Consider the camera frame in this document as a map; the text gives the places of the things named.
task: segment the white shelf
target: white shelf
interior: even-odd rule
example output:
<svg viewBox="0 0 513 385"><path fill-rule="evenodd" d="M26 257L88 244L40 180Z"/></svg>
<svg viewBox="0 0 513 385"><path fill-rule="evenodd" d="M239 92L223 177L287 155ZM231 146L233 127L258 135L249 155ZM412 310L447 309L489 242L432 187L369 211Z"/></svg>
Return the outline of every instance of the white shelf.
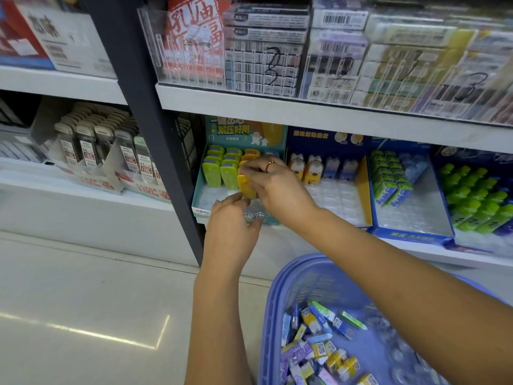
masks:
<svg viewBox="0 0 513 385"><path fill-rule="evenodd" d="M208 223L208 218L196 218L196 220L201 224L206 225ZM485 270L497 270L503 267L513 268L513 259L495 257L491 255L478 255L468 252L456 252L447 250L443 246L434 244L415 243L392 239L383 240L397 248L400 248L401 250L404 250L420 259L427 261L449 263L452 265L465 267L482 268ZM258 249L259 245L265 247L265 249ZM273 260L273 262L278 261L279 263L283 263L286 261L282 267L291 261L292 258L307 253L317 252L313 247L311 247L303 239L293 233L290 229L279 225L264 225L262 227L260 239L256 248L257 253L269 252L269 248L272 248L273 252L275 253L276 258ZM268 257L273 258L273 254L268 254Z"/></svg>
<svg viewBox="0 0 513 385"><path fill-rule="evenodd" d="M145 208L174 211L171 204L125 190L122 194L87 187L55 166L0 157L0 189L26 188Z"/></svg>
<svg viewBox="0 0 513 385"><path fill-rule="evenodd" d="M157 84L162 108L513 153L513 128Z"/></svg>
<svg viewBox="0 0 513 385"><path fill-rule="evenodd" d="M126 105L117 79L0 66L0 89Z"/></svg>

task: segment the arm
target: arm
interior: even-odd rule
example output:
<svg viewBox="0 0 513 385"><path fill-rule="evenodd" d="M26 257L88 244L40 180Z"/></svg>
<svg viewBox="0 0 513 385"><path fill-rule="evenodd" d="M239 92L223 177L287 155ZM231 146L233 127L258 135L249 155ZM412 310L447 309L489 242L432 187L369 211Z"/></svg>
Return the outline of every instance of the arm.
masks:
<svg viewBox="0 0 513 385"><path fill-rule="evenodd" d="M262 202L341 267L401 336L454 385L513 380L513 309L316 206L282 162L241 171Z"/></svg>
<svg viewBox="0 0 513 385"><path fill-rule="evenodd" d="M261 219L249 226L249 200L234 194L216 201L196 277L185 385L251 385L239 319L239 277L251 255Z"/></svg>

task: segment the red packaging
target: red packaging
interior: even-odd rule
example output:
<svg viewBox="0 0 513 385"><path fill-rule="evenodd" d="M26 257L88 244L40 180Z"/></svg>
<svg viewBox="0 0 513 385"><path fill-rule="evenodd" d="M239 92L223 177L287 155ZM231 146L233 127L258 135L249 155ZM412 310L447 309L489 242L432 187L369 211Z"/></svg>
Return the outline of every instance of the red packaging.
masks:
<svg viewBox="0 0 513 385"><path fill-rule="evenodd" d="M221 17L231 3L169 0L164 53L166 72L174 82L224 84Z"/></svg>
<svg viewBox="0 0 513 385"><path fill-rule="evenodd" d="M13 0L0 0L0 64L54 69Z"/></svg>

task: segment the hand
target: hand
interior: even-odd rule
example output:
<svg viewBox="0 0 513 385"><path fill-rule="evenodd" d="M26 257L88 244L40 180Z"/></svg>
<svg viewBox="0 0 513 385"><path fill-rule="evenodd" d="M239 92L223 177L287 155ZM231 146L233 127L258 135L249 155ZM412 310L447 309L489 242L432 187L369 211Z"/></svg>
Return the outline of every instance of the hand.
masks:
<svg viewBox="0 0 513 385"><path fill-rule="evenodd" d="M249 185L257 191L269 213L295 232L319 209L299 178L275 156L264 155L249 161L240 167L240 172L249 178Z"/></svg>
<svg viewBox="0 0 513 385"><path fill-rule="evenodd" d="M246 223L244 210L249 202L242 198L242 193L237 193L214 203L200 273L239 279L262 226L262 218L256 218L249 225Z"/></svg>

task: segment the ring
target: ring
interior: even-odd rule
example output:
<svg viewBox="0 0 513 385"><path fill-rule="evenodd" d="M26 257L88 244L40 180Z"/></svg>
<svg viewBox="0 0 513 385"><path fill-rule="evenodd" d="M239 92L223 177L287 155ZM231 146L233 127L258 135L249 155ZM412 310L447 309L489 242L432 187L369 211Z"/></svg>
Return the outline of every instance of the ring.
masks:
<svg viewBox="0 0 513 385"><path fill-rule="evenodd" d="M265 167L265 172L268 173L267 169L269 168L270 165L272 165L274 163L274 161L269 161L269 163L267 164L267 166Z"/></svg>

